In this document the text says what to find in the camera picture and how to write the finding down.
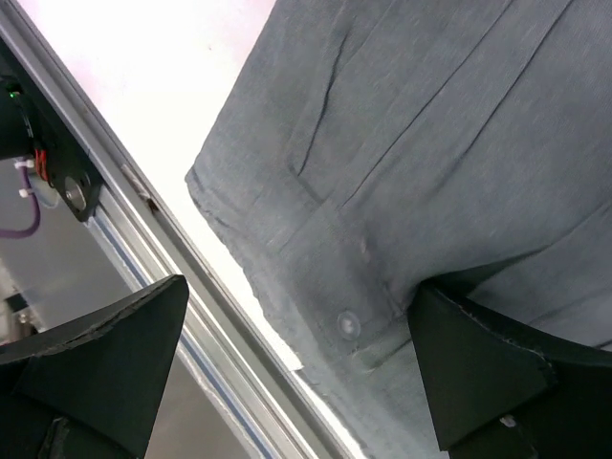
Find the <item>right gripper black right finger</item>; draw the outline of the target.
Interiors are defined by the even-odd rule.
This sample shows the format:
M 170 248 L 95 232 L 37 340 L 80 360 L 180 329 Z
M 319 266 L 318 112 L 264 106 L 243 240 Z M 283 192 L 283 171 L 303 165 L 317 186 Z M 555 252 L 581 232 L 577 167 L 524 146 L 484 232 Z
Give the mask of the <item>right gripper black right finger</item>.
M 438 445 L 450 457 L 610 457 L 610 352 L 430 284 L 407 321 Z

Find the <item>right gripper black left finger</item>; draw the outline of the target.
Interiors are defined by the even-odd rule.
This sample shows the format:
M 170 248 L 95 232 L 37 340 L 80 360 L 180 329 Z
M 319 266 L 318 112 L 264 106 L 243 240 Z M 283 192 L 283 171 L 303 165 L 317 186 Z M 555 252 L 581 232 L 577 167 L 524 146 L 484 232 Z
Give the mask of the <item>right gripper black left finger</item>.
M 1 348 L 4 458 L 142 458 L 183 327 L 173 274 Z

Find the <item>grey long sleeve shirt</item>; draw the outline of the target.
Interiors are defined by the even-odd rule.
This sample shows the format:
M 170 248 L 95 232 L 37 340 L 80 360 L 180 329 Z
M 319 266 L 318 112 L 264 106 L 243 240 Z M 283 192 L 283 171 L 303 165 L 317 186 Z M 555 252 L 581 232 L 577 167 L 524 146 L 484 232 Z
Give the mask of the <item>grey long sleeve shirt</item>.
M 279 1 L 186 183 L 363 452 L 437 458 L 422 282 L 611 344 L 611 5 Z

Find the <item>aluminium mounting rail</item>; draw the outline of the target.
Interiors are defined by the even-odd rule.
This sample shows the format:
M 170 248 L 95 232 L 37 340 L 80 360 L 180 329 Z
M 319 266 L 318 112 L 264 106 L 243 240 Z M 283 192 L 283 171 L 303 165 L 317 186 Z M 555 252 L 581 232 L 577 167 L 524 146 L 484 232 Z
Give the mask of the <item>aluminium mounting rail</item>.
M 177 353 L 201 396 L 254 458 L 355 458 L 356 444 L 237 307 L 164 203 L 150 209 L 141 170 L 16 1 L 1 5 L 1 36 L 81 142 L 106 182 L 91 230 L 133 288 L 185 276 Z

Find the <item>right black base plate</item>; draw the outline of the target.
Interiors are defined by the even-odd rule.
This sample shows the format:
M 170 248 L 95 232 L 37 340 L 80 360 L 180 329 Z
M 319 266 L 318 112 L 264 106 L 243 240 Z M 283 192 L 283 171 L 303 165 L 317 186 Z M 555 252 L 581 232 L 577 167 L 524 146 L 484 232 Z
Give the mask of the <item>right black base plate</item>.
M 6 43 L 1 44 L 1 158 L 31 156 L 40 179 L 80 222 L 95 213 L 104 181 L 85 149 Z

